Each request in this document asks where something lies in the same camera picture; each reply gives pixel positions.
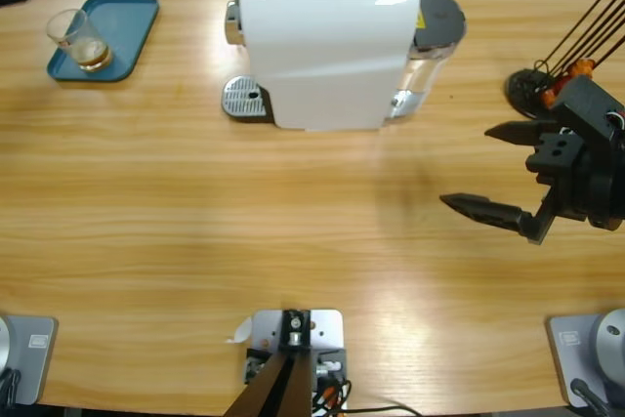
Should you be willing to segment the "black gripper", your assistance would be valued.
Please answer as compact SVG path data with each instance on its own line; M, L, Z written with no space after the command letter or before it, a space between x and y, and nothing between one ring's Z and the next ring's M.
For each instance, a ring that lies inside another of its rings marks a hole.
M559 130L556 121L538 119L508 121L484 132L513 145L534 146L526 168L549 187L535 215L475 194L451 193L439 199L477 223L514 231L537 244L556 217L618 229L624 222L623 133L610 131L606 137L584 140L577 134L556 133Z

